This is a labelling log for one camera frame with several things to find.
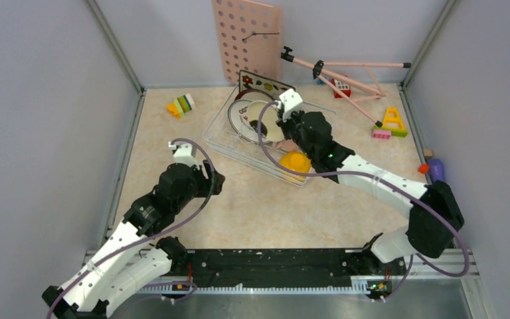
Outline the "pink mug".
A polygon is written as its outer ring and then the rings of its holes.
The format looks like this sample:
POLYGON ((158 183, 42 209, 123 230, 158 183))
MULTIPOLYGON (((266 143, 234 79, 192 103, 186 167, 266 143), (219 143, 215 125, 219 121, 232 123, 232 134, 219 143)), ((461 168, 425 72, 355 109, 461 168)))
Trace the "pink mug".
POLYGON ((280 142, 273 142, 272 147, 284 152, 298 152, 299 147, 293 140, 282 140, 280 142))

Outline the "cream small leaf plate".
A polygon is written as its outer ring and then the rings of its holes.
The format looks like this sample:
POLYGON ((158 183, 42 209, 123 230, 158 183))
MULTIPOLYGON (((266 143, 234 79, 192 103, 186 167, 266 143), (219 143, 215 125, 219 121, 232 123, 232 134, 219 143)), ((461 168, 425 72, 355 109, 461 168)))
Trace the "cream small leaf plate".
POLYGON ((261 124, 261 133, 263 135, 264 142, 280 142, 284 139, 284 135, 281 128, 277 125, 277 111, 270 106, 263 113, 262 120, 258 120, 263 107, 265 107, 267 103, 268 102, 263 100, 257 100, 249 103, 246 110, 247 123, 254 130, 257 130, 258 124, 261 124))

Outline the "yellow bowl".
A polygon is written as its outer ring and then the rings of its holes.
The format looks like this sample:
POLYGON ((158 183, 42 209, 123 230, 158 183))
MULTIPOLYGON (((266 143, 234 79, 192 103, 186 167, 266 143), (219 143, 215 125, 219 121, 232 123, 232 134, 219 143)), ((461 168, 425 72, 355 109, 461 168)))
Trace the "yellow bowl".
MULTIPOLYGON (((305 154, 296 151, 286 153, 279 160, 279 164, 298 173, 309 173, 311 170, 311 161, 305 154)), ((306 176, 291 174, 284 170, 281 171, 281 174, 300 182, 304 182, 306 180, 306 176)))

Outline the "square floral plate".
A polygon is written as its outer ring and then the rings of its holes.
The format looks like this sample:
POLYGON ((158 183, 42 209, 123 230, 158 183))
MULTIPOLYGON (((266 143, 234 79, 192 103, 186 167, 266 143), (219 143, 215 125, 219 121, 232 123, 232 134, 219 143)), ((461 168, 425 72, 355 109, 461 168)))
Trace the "square floral plate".
POLYGON ((238 73, 239 92, 245 90, 260 90, 273 97, 278 97, 287 90, 296 90, 295 86, 274 80, 260 74, 240 70, 238 73))

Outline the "red rimmed white plate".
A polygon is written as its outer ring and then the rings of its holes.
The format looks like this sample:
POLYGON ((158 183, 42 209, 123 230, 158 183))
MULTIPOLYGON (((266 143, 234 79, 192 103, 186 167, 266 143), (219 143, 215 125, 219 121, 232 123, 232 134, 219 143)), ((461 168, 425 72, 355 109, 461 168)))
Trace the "red rimmed white plate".
POLYGON ((274 98, 270 94, 263 92, 262 90, 246 89, 239 92, 234 98, 234 100, 251 100, 251 101, 264 100, 270 102, 273 101, 274 98))

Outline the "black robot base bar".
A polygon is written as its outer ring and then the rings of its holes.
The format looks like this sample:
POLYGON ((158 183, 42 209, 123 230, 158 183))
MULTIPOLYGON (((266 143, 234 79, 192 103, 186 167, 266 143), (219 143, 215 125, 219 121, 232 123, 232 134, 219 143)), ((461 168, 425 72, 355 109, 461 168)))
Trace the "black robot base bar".
POLYGON ((402 257, 382 264, 359 249, 196 249, 187 251, 184 262, 172 266, 174 276, 200 276, 223 270, 324 270, 347 276, 403 275, 402 257))

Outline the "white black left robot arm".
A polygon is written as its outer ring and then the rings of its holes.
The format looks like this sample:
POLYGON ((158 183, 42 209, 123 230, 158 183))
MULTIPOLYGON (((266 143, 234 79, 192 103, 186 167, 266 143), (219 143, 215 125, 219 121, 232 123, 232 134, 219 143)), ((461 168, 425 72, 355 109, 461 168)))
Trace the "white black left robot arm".
POLYGON ((139 289, 164 274, 186 267, 186 250, 168 236, 200 212, 180 223, 175 217, 195 198, 200 209, 220 193, 225 177, 206 159, 202 166, 173 163, 159 182, 136 199, 111 237, 71 279, 42 294, 47 318, 109 318, 139 289))

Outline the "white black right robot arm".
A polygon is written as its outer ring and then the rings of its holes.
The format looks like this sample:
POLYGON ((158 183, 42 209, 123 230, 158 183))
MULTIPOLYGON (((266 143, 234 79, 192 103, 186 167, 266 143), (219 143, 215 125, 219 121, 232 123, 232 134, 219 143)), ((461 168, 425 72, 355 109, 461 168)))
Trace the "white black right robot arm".
POLYGON ((277 125, 309 158, 315 173, 356 187, 407 219, 406 226, 377 235, 365 245, 363 266, 368 272, 380 274, 394 259, 416 253, 438 258, 463 227, 464 217, 446 182, 426 184, 375 166, 336 142, 321 112, 296 111, 277 125))

